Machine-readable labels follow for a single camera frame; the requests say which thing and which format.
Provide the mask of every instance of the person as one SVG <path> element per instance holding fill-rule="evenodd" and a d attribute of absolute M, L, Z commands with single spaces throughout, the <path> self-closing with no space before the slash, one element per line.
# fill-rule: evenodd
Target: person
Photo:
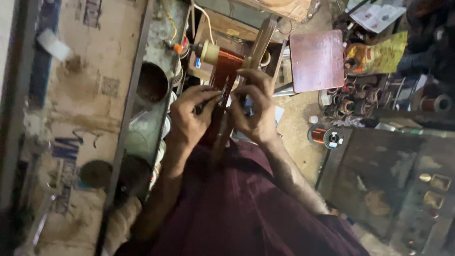
<path fill-rule="evenodd" d="M 255 144 L 232 140 L 219 165 L 197 145 L 220 101 L 211 87 L 187 89 L 172 105 L 167 150 L 150 199 L 116 255 L 369 255 L 349 223 L 329 215 L 275 127 L 267 74 L 238 70 L 253 85 L 231 93 L 235 128 Z M 245 117 L 238 95 L 255 113 Z M 208 101 L 200 115 L 194 108 Z"/>

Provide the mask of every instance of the finger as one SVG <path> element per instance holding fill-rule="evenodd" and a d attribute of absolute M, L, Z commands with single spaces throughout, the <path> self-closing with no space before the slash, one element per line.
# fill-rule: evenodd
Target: finger
<path fill-rule="evenodd" d="M 273 95 L 275 85 L 272 83 L 272 77 L 268 74 L 256 69 L 238 69 L 237 73 L 250 79 L 250 82 L 258 86 L 267 97 Z"/>
<path fill-rule="evenodd" d="M 221 95 L 220 91 L 209 91 L 209 92 L 198 92 L 193 95 L 191 95 L 190 98 L 188 98 L 187 102 L 188 104 L 191 104 L 192 106 L 196 106 L 206 100 L 209 100 L 213 97 Z"/>
<path fill-rule="evenodd" d="M 241 132 L 249 131 L 248 120 L 243 114 L 242 107 L 234 93 L 231 93 L 231 106 L 229 113 L 233 116 L 235 127 Z"/>
<path fill-rule="evenodd" d="M 218 104 L 218 102 L 221 101 L 221 96 L 218 96 L 211 101 L 209 101 L 205 106 L 204 109 L 202 110 L 202 113 L 200 115 L 200 119 L 210 123 L 212 119 L 212 112 L 215 109 L 215 106 Z"/>
<path fill-rule="evenodd" d="M 181 95 L 181 97 L 189 97 L 197 92 L 205 92 L 205 91 L 213 91 L 212 86 L 208 85 L 198 85 L 198 86 L 191 86 Z"/>
<path fill-rule="evenodd" d="M 247 94 L 253 99 L 254 103 L 261 108 L 268 100 L 264 93 L 255 85 L 244 85 L 234 90 L 237 95 Z"/>

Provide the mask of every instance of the hand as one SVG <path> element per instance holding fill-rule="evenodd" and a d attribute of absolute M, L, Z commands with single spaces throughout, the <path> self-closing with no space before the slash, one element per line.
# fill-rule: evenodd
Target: hand
<path fill-rule="evenodd" d="M 171 131 L 168 139 L 185 149 L 196 146 L 212 121 L 215 105 L 221 100 L 221 92 L 213 91 L 209 86 L 193 86 L 187 89 L 171 104 Z M 194 113 L 195 106 L 210 100 L 200 115 Z"/>
<path fill-rule="evenodd" d="M 237 73 L 249 78 L 254 85 L 245 85 L 231 93 L 230 113 L 235 128 L 260 146 L 278 138 L 275 128 L 275 105 L 272 101 L 274 85 L 272 78 L 254 69 L 239 69 Z M 245 117 L 236 95 L 249 95 L 254 101 L 254 114 Z"/>

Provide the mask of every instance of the copper wire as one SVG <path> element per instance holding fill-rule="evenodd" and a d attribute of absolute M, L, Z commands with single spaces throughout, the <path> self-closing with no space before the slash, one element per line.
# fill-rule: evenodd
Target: copper wire
<path fill-rule="evenodd" d="M 327 132 L 326 129 L 316 128 L 311 132 L 311 138 L 317 143 L 324 144 L 324 134 Z"/>

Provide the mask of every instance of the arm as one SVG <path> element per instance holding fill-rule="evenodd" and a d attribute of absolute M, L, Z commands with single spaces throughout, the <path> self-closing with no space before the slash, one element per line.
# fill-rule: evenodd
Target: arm
<path fill-rule="evenodd" d="M 174 208 L 180 194 L 185 163 L 210 125 L 219 95 L 220 92 L 212 91 L 211 87 L 191 87 L 171 105 L 172 127 L 166 137 L 160 176 L 131 229 L 135 239 L 153 238 Z M 194 107 L 209 99 L 202 113 L 195 115 Z"/>
<path fill-rule="evenodd" d="M 238 70 L 254 85 L 239 87 L 231 94 L 231 110 L 238 130 L 257 143 L 264 151 L 280 188 L 294 197 L 314 215 L 329 214 L 324 200 L 305 180 L 285 149 L 275 128 L 275 105 L 272 101 L 272 79 L 257 70 Z M 248 94 L 255 103 L 255 113 L 246 118 L 235 95 Z"/>

